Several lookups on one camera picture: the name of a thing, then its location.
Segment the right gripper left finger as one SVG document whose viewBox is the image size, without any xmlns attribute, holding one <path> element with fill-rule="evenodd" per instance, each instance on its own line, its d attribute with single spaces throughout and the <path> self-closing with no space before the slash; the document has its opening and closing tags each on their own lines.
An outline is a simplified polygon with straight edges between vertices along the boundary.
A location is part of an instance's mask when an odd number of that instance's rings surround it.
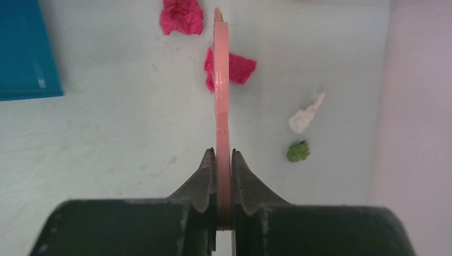
<svg viewBox="0 0 452 256">
<path fill-rule="evenodd" d="M 216 249 L 216 157 L 165 198 L 72 199 L 45 221 L 31 255 L 211 255 Z"/>
</svg>

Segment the pink hand brush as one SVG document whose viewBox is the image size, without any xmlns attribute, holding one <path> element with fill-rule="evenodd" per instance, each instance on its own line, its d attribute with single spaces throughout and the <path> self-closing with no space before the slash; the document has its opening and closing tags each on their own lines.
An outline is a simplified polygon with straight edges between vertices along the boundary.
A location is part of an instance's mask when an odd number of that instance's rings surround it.
<svg viewBox="0 0 452 256">
<path fill-rule="evenodd" d="M 229 139 L 229 25 L 219 7 L 214 9 L 213 82 L 217 166 L 217 228 L 231 230 L 232 185 Z"/>
</svg>

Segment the blue plastic dustpan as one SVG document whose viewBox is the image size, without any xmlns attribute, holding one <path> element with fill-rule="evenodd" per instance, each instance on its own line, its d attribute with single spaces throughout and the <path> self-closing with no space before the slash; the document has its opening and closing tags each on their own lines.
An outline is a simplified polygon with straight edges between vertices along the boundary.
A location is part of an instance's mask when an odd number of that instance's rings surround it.
<svg viewBox="0 0 452 256">
<path fill-rule="evenodd" d="M 1 1 L 1 101 L 63 95 L 39 2 Z"/>
</svg>

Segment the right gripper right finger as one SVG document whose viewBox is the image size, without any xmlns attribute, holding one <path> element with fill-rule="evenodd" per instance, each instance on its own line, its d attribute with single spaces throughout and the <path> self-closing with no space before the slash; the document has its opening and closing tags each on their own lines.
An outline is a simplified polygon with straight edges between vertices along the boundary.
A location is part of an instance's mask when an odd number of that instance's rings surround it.
<svg viewBox="0 0 452 256">
<path fill-rule="evenodd" d="M 233 255 L 414 255 L 401 221 L 374 206 L 295 205 L 232 152 Z"/>
</svg>

